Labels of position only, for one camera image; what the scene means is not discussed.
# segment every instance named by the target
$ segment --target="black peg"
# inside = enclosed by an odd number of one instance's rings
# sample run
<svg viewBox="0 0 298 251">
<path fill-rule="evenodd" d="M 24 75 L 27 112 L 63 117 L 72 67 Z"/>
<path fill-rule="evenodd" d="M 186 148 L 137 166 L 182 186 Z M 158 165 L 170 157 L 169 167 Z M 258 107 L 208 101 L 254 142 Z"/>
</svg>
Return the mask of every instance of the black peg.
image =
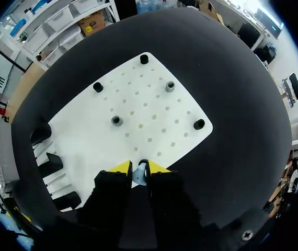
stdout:
<svg viewBox="0 0 298 251">
<path fill-rule="evenodd" d="M 101 83 L 99 82 L 96 82 L 94 85 L 93 85 L 93 89 L 96 91 L 96 92 L 101 92 L 103 90 L 103 86 L 101 85 Z"/>
<path fill-rule="evenodd" d="M 148 56 L 147 55 L 141 55 L 140 56 L 140 61 L 141 61 L 141 64 L 147 64 L 149 62 Z"/>
<path fill-rule="evenodd" d="M 194 129 L 196 130 L 200 130 L 205 126 L 205 121 L 203 119 L 199 119 L 198 121 L 196 121 L 193 125 Z"/>
</svg>

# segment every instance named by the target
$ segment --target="red object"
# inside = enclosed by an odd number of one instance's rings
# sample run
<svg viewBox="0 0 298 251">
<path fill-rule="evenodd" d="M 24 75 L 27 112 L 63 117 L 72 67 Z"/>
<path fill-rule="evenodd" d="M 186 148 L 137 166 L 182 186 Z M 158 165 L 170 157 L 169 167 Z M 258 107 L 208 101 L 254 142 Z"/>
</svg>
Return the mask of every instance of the red object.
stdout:
<svg viewBox="0 0 298 251">
<path fill-rule="evenodd" d="M 6 109 L 5 109 L 5 108 L 2 108 L 2 107 L 0 107 L 0 115 L 1 115 L 1 116 L 4 116 L 4 115 L 5 115 L 5 113 L 6 113 Z"/>
</svg>

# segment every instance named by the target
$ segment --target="screw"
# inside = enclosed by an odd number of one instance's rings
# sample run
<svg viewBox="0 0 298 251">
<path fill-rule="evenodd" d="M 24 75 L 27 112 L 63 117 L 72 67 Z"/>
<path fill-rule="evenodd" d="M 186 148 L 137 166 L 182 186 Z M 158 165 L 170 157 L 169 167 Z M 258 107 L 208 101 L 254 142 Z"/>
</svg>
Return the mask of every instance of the screw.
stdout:
<svg viewBox="0 0 298 251">
<path fill-rule="evenodd" d="M 244 231 L 242 234 L 242 240 L 247 242 L 253 237 L 254 233 L 251 230 Z"/>
</svg>

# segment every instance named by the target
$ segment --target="white storage bin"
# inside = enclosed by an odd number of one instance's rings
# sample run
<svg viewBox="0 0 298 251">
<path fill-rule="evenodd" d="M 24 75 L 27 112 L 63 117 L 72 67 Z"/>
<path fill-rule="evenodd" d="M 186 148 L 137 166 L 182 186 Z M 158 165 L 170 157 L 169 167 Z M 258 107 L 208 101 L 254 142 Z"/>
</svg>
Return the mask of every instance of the white storage bin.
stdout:
<svg viewBox="0 0 298 251">
<path fill-rule="evenodd" d="M 60 37 L 60 46 L 70 50 L 83 39 L 84 36 L 81 33 L 81 28 L 78 25 L 74 25 L 62 33 Z"/>
<path fill-rule="evenodd" d="M 89 9 L 92 9 L 98 6 L 97 0 L 75 0 L 72 2 L 72 5 L 77 9 L 79 14 L 82 14 Z"/>
<path fill-rule="evenodd" d="M 59 46 L 56 47 L 55 50 L 50 52 L 50 54 L 43 60 L 43 62 L 48 66 L 52 66 L 61 56 L 63 52 Z"/>
<path fill-rule="evenodd" d="M 53 28 L 54 31 L 60 31 L 72 20 L 74 20 L 74 18 L 70 12 L 69 5 L 67 5 L 48 18 L 46 23 Z"/>
<path fill-rule="evenodd" d="M 40 25 L 35 29 L 34 34 L 26 40 L 24 47 L 31 52 L 36 52 L 48 38 L 48 33 L 44 30 L 43 25 Z"/>
</svg>

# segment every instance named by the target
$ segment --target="office chair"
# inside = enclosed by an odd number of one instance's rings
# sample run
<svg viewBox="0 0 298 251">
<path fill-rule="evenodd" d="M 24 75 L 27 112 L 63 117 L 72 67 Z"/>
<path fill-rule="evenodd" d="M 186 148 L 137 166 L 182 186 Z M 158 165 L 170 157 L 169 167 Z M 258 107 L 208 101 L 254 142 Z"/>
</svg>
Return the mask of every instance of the office chair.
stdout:
<svg viewBox="0 0 298 251">
<path fill-rule="evenodd" d="M 295 98 L 292 95 L 291 88 L 289 87 L 289 84 L 287 83 L 287 80 L 291 82 L 293 92 L 295 95 Z M 284 88 L 285 92 L 281 95 L 282 98 L 287 98 L 290 104 L 290 107 L 294 106 L 294 103 L 298 101 L 298 80 L 296 78 L 296 74 L 293 72 L 290 76 L 282 80 L 281 83 L 282 87 Z"/>
</svg>

